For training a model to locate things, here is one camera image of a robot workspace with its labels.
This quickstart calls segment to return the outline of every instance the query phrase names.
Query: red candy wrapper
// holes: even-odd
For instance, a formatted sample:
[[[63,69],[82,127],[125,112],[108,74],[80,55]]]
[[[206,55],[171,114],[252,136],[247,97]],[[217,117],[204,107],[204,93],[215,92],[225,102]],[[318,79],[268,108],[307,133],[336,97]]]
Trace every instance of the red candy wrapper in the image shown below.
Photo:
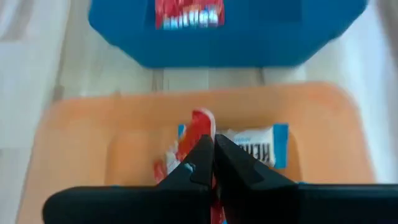
[[[181,138],[178,140],[178,144],[171,147],[169,152],[166,153],[165,161],[159,160],[154,163],[154,174],[157,183],[165,179],[185,159],[202,135],[207,134],[214,141],[215,131],[215,119],[210,111],[206,109],[193,110],[191,123],[185,128]],[[213,176],[213,190],[215,185],[216,180]],[[215,202],[211,206],[211,223],[222,224],[224,220],[223,208],[220,202]]]
[[[224,24],[223,0],[155,0],[156,29],[218,27]]]

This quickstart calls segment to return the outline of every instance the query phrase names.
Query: orange tray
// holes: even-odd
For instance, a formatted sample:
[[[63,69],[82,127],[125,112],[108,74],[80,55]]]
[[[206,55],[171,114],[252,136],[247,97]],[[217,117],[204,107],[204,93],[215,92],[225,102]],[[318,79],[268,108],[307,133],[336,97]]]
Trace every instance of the orange tray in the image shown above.
[[[81,185],[152,185],[152,161],[177,138],[177,125],[205,107],[218,129],[289,123],[292,180],[371,183],[374,177],[355,105],[324,83],[195,93],[113,95],[62,101],[37,130],[19,223],[41,223],[53,193]]]

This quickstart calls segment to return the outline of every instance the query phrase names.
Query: snack bar wrapper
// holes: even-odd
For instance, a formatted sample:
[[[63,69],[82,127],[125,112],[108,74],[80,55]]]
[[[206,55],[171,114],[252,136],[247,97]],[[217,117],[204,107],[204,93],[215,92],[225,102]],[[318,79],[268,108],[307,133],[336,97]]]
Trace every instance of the snack bar wrapper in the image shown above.
[[[223,24],[223,0],[155,0],[156,29],[218,27]]]
[[[288,124],[274,124],[266,129],[227,130],[222,134],[265,165],[286,168]]]
[[[169,175],[188,155],[200,140],[202,135],[211,136],[213,142],[216,132],[216,123],[213,114],[206,109],[192,111],[192,120],[188,125],[178,126],[178,142],[166,152],[165,160],[154,163],[154,174],[157,183]],[[213,177],[213,188],[216,180]],[[225,220],[222,206],[219,202],[211,206],[211,223],[222,224]]]

